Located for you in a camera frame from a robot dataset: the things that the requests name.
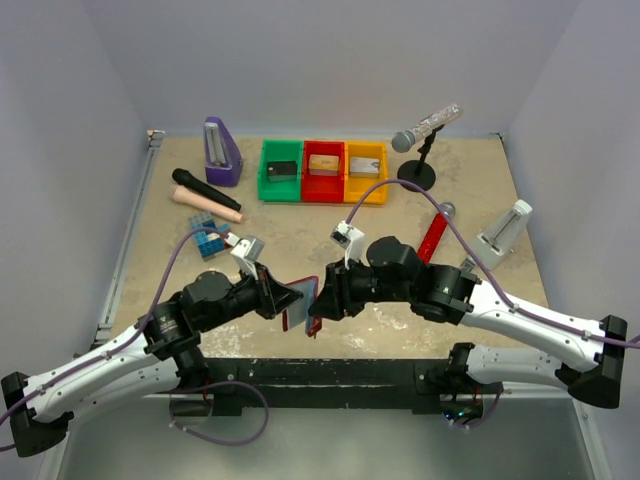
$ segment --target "red microphone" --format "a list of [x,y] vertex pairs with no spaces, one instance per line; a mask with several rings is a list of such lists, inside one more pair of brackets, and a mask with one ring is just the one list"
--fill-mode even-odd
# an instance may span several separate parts
[[[440,205],[445,215],[449,218],[449,220],[453,220],[453,217],[456,215],[456,207],[451,202],[444,202]],[[429,263],[431,261],[431,257],[433,257],[433,252],[436,251],[438,247],[438,243],[440,243],[440,239],[442,238],[442,234],[447,229],[447,220],[444,216],[438,212],[438,214],[433,217],[433,221],[431,222],[431,226],[429,226],[429,230],[427,230],[427,234],[424,236],[422,243],[420,244],[420,248],[418,249],[418,257],[424,263]]]

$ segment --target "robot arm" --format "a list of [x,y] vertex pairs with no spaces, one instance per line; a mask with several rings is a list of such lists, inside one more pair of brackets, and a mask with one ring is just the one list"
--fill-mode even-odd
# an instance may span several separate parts
[[[344,222],[332,238],[346,251],[363,250],[362,232]],[[509,296],[524,309],[584,334],[536,322],[505,305],[488,282],[456,267],[425,265],[412,247],[395,237],[373,242],[366,257],[369,266],[348,254],[344,260],[327,265],[324,288],[310,314],[341,320],[357,315],[369,302],[408,302],[414,313],[429,321],[490,330],[535,349],[461,344],[450,358],[457,375],[479,383],[554,385],[591,405],[618,406],[624,350],[589,337],[597,334],[624,340],[624,320],[614,316],[601,321],[570,317]]]
[[[256,261],[262,245],[253,237],[237,239],[231,253],[240,266],[240,281],[232,284],[220,272],[201,274],[157,305],[141,335],[136,337],[138,325],[132,326],[55,370],[30,377],[14,372],[3,378],[8,409],[35,393],[10,418],[18,455],[47,450],[65,437],[70,422],[77,424],[131,398],[203,385],[209,370],[198,348],[200,333],[251,311],[275,318],[302,296]],[[111,354],[123,343],[128,346]],[[77,368],[98,357],[93,365]],[[48,386],[52,378],[65,374]]]

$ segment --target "beige tabletop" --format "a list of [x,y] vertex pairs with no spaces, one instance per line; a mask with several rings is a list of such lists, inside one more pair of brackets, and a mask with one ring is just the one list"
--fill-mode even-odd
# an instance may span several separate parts
[[[325,265],[337,261],[344,253],[329,240],[329,234],[347,216],[351,206],[260,202],[256,175],[262,139],[236,141],[245,159],[244,171],[237,187],[223,190],[242,204],[245,221],[231,224],[232,231],[265,241],[260,262],[277,280],[286,283],[318,275],[322,285]],[[392,177],[402,162],[417,158],[415,152],[395,153],[390,145],[387,153]],[[467,239],[517,199],[498,138],[438,138],[428,161],[438,175],[431,193],[439,202],[455,204],[455,223]],[[112,335],[121,333],[148,310],[171,251],[189,231],[188,218],[198,213],[195,208],[170,200],[171,172],[176,167],[186,168],[204,179],[203,165],[202,138],[164,140],[132,247]],[[391,185],[387,204],[362,207],[353,223],[366,234],[368,242],[395,235],[401,242],[417,248],[434,212],[421,195]],[[447,231],[432,262],[459,266],[464,258],[462,247]],[[205,262],[190,239],[178,257],[162,298],[168,298],[199,273],[213,268],[227,275],[237,273],[228,251]],[[510,294],[546,305],[527,235],[494,273]],[[456,342],[516,345],[486,331],[430,323],[412,314],[404,304],[380,304],[368,305],[356,318],[325,320],[316,339],[307,338],[302,326],[283,333],[280,318],[264,320],[250,314],[203,334],[200,347],[209,357],[433,358],[446,356]]]

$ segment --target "blue building block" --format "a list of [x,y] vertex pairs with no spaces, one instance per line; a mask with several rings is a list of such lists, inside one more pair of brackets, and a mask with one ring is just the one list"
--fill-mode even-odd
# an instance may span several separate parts
[[[213,217],[209,212],[202,212],[198,215],[194,215],[193,217],[189,217],[189,227],[191,228],[191,230],[195,230],[196,228],[200,227],[209,227],[217,228],[221,232],[229,231],[229,225],[227,225],[226,223],[224,225],[216,227],[216,224],[213,221]],[[224,250],[224,240],[222,240],[222,238],[220,237],[210,240],[208,233],[198,232],[193,236],[193,238],[203,260],[206,260],[216,253]]]

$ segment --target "black stand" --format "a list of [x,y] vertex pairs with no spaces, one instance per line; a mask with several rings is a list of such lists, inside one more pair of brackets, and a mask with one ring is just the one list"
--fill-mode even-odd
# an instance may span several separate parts
[[[418,152],[420,152],[420,160],[409,160],[400,165],[398,169],[398,178],[401,180],[407,180],[408,182],[415,183],[424,190],[429,190],[436,183],[436,172],[433,167],[426,163],[427,154],[431,150],[431,145],[436,140],[436,133],[442,130],[444,125],[436,128],[431,135],[424,139],[424,143]],[[415,189],[402,185],[404,188],[411,192],[415,192]]]

